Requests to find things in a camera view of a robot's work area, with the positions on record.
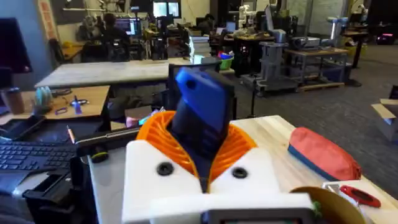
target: white robot body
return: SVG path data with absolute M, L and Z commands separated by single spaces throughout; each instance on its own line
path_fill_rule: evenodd
M 169 175 L 159 175 L 159 164 L 172 164 Z M 233 175 L 243 168 L 246 178 Z M 144 140 L 126 148 L 122 221 L 124 224 L 201 223 L 209 210 L 305 208 L 312 209 L 307 194 L 279 190 L 269 153 L 253 148 L 226 169 L 203 193 L 200 181 L 189 171 Z

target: pen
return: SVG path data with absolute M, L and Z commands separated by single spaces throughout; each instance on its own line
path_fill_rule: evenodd
M 67 125 L 67 130 L 68 130 L 70 140 L 74 144 L 75 143 L 75 135 L 73 135 L 72 129 L 69 128 L 69 125 Z

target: red tool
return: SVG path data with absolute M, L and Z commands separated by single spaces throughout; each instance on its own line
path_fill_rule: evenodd
M 343 185 L 340 187 L 340 191 L 353 198 L 361 205 L 369 205 L 375 208 L 380 208 L 381 206 L 381 202 L 379 201 L 379 199 L 354 187 Z

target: computer monitor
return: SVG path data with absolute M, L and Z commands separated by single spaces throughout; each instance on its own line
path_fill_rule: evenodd
M 127 35 L 141 35 L 141 20 L 139 18 L 116 19 L 115 26 L 126 31 Z
M 25 43 L 15 18 L 0 19 L 0 67 L 8 67 L 13 73 L 32 71 Z
M 226 23 L 226 30 L 228 32 L 234 32 L 236 30 L 235 28 L 236 28 L 235 22 L 227 22 Z

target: window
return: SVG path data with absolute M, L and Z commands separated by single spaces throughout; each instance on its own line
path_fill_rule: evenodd
M 155 0 L 154 16 L 167 16 L 172 14 L 174 18 L 181 18 L 181 0 Z

